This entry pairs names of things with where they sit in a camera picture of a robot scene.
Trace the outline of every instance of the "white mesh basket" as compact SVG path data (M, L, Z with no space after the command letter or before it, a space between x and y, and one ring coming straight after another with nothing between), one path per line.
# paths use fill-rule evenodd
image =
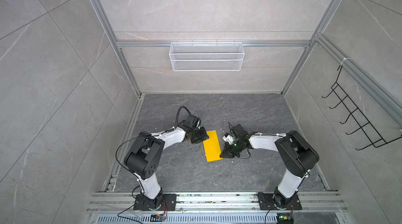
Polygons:
M240 70L241 43L172 43L169 51L174 71Z

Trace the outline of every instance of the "yellow paper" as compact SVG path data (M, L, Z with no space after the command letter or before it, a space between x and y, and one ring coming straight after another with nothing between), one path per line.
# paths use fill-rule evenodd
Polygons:
M207 161L210 162L221 160L222 158L219 157L219 155L221 154L221 147L219 146L216 131L207 131L207 134L209 136L209 139L203 142Z

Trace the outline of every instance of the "black mounting plate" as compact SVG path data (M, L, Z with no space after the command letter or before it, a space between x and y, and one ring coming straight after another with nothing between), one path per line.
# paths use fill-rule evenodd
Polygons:
M275 209L273 193L258 193L257 196L259 199L259 204L260 204L261 210L270 210L272 208ZM289 202L289 205L293 205L293 210L302 210L299 196L297 194L291 199L291 201ZM286 210L292 210L292 207L287 207Z
M176 209L176 198L177 194L173 193L164 193L162 194L162 202L166 202L166 209L167 211L174 211ZM133 207L133 210L143 210L143 211L149 211L149 208L144 204L144 198L142 194L137 194L135 197L135 204ZM163 203L157 209L157 211L163 211Z

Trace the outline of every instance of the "white robotic arm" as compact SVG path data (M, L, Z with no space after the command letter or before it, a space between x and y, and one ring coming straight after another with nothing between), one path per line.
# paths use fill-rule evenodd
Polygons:
M155 174L162 151L187 139L197 144L209 138L205 128L200 127L201 120L189 111L187 119L177 123L181 108L188 111L180 106L173 128L158 133L141 132L124 158L124 165L137 177L144 203L149 209L158 209L162 201L162 188Z
M224 136L225 147L222 158L240 156L246 148L278 151L285 163L286 171L274 192L274 203L277 207L286 208L296 197L297 191L308 172L318 162L317 152L304 140L297 131L287 134L251 133L236 125L230 134Z

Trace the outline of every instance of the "black wire rack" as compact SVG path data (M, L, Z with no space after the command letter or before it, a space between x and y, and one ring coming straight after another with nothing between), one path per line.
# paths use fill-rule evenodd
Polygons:
M322 96L322 98L327 98L329 95L331 95L332 93L334 93L334 94L339 98L340 102L339 102L337 105L335 105L334 107L329 107L329 108L330 108L330 109L335 109L338 105L343 104L343 106L346 108L346 110L349 111L349 115L348 115L348 117L346 118L346 120L345 120L344 122L340 122L340 123L341 123L341 124L345 124L345 123L349 120L349 117L352 116L352 118L356 121L357 125L359 126L359 128L357 128L356 130L352 131L351 133L347 133L347 132L345 132L345 133L346 133L347 135L351 135L351 134L355 133L356 131L362 130L362 131L364 132L365 136L369 139L369 141L370 141L371 144L369 144L369 145L367 145L367 146L365 146L365 147L363 147L363 148L360 148L360 149L357 149L357 148L355 148L355 149L359 151L359 150L363 150L363 149L365 149L365 148L367 148L367 147L369 147L369 146L374 146L375 148L378 148L378 147L380 147L380 146L389 144L389 143L391 143L391 142L393 142L393 141L395 141L395 140L398 140L398 139L402 138L402 135L401 135L400 137L398 137L398 138L396 138L396 139L393 139L393 140L391 140L391 141L386 141L386 140L381 136L381 134L380 134L380 133L377 131L377 129L374 127L374 125L369 121L369 119L364 115L364 113L363 113L363 112L359 109L359 107L354 103L354 101L352 100L352 98L350 98L349 95L345 92L345 90L339 85L339 83L338 83L338 78L339 78L340 72L342 71L342 66L339 66L337 70L339 70L339 73L338 73L338 76L337 76L337 78L336 78L335 83L331 86L331 92L330 92L327 96ZM344 94L345 94L345 97L344 97L344 98L341 98L341 96L335 91L335 89L338 88L338 87L344 92ZM346 106L346 104L344 103L344 101L346 101L345 99L347 99L347 98L352 102L352 104L353 104L353 106L354 106L355 109L349 109L349 107ZM356 114L356 113L358 113L358 112L359 112L359 113L365 118L365 120L367 121L365 124L360 123L360 122L356 119L356 117L353 115L354 113ZM365 127L365 126L371 126L371 127L375 130L375 132L378 134L379 140L373 141L373 140L368 136L368 134L366 133L365 129L363 128L363 127Z

